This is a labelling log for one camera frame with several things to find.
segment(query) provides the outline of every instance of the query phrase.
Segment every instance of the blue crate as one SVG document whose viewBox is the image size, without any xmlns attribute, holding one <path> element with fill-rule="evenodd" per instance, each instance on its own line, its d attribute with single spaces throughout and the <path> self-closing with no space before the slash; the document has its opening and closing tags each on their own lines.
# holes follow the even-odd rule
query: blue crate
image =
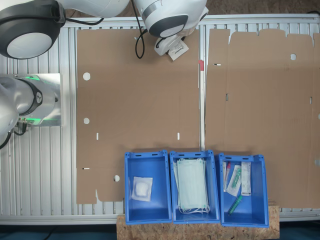
<svg viewBox="0 0 320 240">
<path fill-rule="evenodd" d="M 125 176 L 125 223 L 159 224 L 171 223 L 170 179 L 168 152 L 126 152 L 124 154 Z M 151 201 L 132 199 L 134 177 L 153 178 Z"/>
<path fill-rule="evenodd" d="M 178 187 L 176 184 L 174 163 L 181 158 L 204 158 L 205 160 L 205 181 L 208 202 L 210 206 L 209 213 L 182 214 L 178 207 Z M 170 170 L 171 170 L 171 200 L 174 224 L 216 224 L 220 223 L 220 212 L 218 202 L 217 178 L 215 170 L 214 152 L 211 150 L 203 152 L 170 152 Z"/>
<path fill-rule="evenodd" d="M 220 153 L 214 156 L 214 160 L 217 174 L 221 224 L 226 227 L 268 228 L 269 209 L 264 156 L 234 156 Z M 227 184 L 230 182 L 235 165 L 241 166 L 241 162 L 251 162 L 251 196 L 243 196 L 242 201 L 230 216 L 228 211 L 236 200 L 236 197 L 224 192 L 223 161 L 230 162 Z"/>
</svg>

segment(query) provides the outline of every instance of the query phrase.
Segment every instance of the surgical mask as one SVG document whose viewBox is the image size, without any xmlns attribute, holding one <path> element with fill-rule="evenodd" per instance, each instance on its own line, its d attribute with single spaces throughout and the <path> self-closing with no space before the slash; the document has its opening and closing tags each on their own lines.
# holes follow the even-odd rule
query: surgical mask
<svg viewBox="0 0 320 240">
<path fill-rule="evenodd" d="M 208 213 L 205 169 L 206 162 L 202 158 L 183 159 L 177 161 L 178 205 L 181 213 Z"/>
</svg>

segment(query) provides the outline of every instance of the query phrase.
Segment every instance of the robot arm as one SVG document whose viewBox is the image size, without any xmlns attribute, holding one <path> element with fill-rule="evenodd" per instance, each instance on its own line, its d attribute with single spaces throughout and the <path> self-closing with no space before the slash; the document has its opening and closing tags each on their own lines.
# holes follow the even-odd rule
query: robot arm
<svg viewBox="0 0 320 240">
<path fill-rule="evenodd" d="M 207 0 L 134 2 L 149 34 L 159 38 L 154 48 L 159 55 L 182 37 L 190 35 L 208 13 Z M 129 0 L 1 0 L 0 54 L 8 58 L 30 59 L 48 51 L 66 20 L 71 21 L 65 16 L 65 9 L 111 18 L 121 13 L 128 3 Z M 41 99 L 45 102 L 41 102 L 41 107 L 36 102 L 35 89 L 40 89 Z M 28 81 L 0 79 L 0 135 L 10 132 L 19 116 L 37 118 L 40 115 L 39 118 L 43 119 L 50 114 L 55 98 L 46 89 L 41 81 L 30 85 Z"/>
<path fill-rule="evenodd" d="M 166 39 L 155 48 L 163 55 L 177 39 L 193 32 L 208 13 L 207 0 L 134 0 L 149 33 Z M 101 18 L 120 14 L 129 0 L 2 0 L 0 54 L 30 59 L 48 51 L 66 19 L 65 9 Z"/>
</svg>

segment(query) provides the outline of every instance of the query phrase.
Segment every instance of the white slatted surface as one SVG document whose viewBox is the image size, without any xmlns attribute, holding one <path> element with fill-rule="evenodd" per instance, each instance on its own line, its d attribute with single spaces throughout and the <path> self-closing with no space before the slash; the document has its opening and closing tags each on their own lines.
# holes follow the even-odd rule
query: white slatted surface
<svg viewBox="0 0 320 240">
<path fill-rule="evenodd" d="M 199 26 L 199 57 L 208 62 L 210 28 L 230 29 L 231 33 L 257 32 L 278 28 L 288 33 L 320 32 L 316 15 L 220 15 L 207 16 Z M 85 18 L 84 21 L 96 21 Z M 111 18 L 91 29 L 130 29 L 135 18 Z M 124 213 L 122 202 L 76 204 L 76 88 L 77 35 L 88 29 L 68 22 L 49 52 L 29 60 L 0 56 L 0 74 L 60 73 L 62 127 L 29 127 L 23 136 L 14 136 L 0 151 L 0 224 L 114 224 Z M 200 83 L 205 100 L 206 77 Z M 204 105 L 200 106 L 204 116 Z M 204 148 L 204 127 L 200 128 Z M 281 221 L 320 219 L 320 209 L 282 208 Z"/>
</svg>

